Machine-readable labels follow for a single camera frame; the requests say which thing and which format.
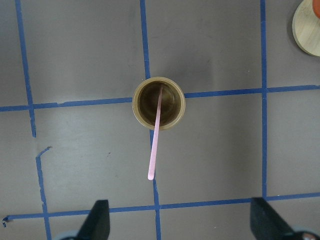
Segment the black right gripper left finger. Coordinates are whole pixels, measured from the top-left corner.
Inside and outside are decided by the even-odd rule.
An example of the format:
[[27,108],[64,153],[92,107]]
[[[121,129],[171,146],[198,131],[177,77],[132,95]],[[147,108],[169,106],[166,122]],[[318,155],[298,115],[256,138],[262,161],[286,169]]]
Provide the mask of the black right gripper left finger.
[[109,201],[97,200],[85,219],[77,240],[107,240],[110,235]]

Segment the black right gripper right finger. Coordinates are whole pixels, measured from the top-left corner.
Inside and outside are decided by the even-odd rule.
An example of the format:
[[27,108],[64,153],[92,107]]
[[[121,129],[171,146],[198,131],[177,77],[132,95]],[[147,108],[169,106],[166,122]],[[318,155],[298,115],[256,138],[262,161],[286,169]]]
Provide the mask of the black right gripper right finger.
[[256,240],[302,239],[263,197],[251,198],[249,223]]

